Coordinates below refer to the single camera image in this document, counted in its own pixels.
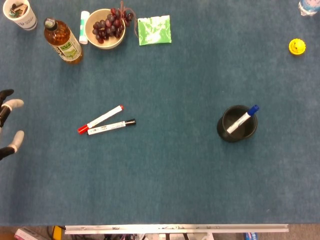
box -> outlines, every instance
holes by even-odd
[[[255,232],[246,232],[244,238],[245,240],[258,240],[258,235]]]
[[[14,237],[18,240],[48,240],[48,238],[45,238],[26,227],[19,228],[15,232]]]

bottle label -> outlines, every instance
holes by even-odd
[[[80,36],[85,35],[85,20],[81,19],[80,21]]]
[[[70,31],[70,39],[63,45],[54,46],[51,45],[53,49],[60,55],[60,57],[68,62],[76,60],[81,55],[81,46],[76,40],[73,33]]]

blue marker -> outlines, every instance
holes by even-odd
[[[259,110],[258,105],[254,105],[249,109],[245,114],[243,114],[237,121],[234,122],[228,129],[226,130],[229,134],[232,134],[238,127],[240,127],[245,121],[247,121],[251,116],[253,116],[256,111]]]

pen holder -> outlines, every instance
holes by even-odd
[[[219,119],[216,130],[219,136],[230,143],[238,142],[243,139],[250,138],[256,131],[258,126],[258,119],[253,115],[240,125],[233,133],[228,133],[227,129],[237,121],[250,108],[242,105],[235,105],[229,107]]]

juice bottle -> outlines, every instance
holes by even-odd
[[[320,10],[320,0],[301,0],[298,6],[302,16],[313,16]]]
[[[69,27],[60,20],[48,17],[44,20],[44,37],[60,57],[69,64],[78,64],[83,49]]]

